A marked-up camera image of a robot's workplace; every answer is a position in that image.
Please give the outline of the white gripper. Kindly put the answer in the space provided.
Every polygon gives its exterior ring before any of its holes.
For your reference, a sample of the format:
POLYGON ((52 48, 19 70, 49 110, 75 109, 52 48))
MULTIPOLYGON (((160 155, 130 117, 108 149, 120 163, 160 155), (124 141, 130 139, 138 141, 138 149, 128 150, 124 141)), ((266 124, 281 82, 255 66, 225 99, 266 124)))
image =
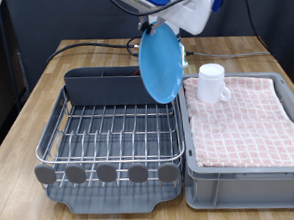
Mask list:
POLYGON ((174 34, 178 34, 179 30, 185 30, 192 35, 198 35, 209 20, 213 3, 214 0, 184 0, 150 15, 148 20, 153 24, 150 25, 148 21, 140 22, 138 29, 152 36, 158 27, 166 23, 171 26, 174 34))

